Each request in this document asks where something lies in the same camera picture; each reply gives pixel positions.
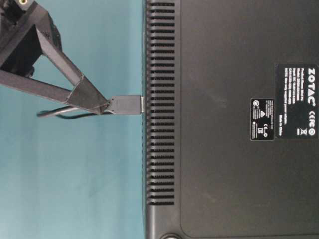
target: blue-green surface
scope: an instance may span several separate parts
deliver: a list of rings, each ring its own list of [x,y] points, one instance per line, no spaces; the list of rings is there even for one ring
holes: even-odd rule
[[[141,0],[38,0],[106,96],[141,92]],[[70,88],[42,58],[34,78]],[[0,239],[141,239],[141,117],[37,119],[61,106],[0,87]]]

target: air vent grille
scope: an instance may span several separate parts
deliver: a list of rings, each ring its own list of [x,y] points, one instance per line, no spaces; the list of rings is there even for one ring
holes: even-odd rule
[[[175,3],[147,0],[147,204],[175,204]]]

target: product label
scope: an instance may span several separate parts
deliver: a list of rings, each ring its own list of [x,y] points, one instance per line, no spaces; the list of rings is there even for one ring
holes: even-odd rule
[[[274,100],[251,100],[251,140],[274,139]]]
[[[276,138],[318,139],[318,66],[276,65]]]

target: sticker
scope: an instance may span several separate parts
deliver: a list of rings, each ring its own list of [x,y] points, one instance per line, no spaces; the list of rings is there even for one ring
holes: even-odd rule
[[[318,139],[318,66],[276,65],[276,138]]]
[[[251,140],[274,139],[274,100],[251,100]]]

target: zotac logo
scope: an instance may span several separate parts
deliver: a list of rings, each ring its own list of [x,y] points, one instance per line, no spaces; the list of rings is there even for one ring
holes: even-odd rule
[[[316,90],[316,70],[314,68],[308,69],[308,104],[311,104],[313,107],[316,106],[315,100],[315,90]]]

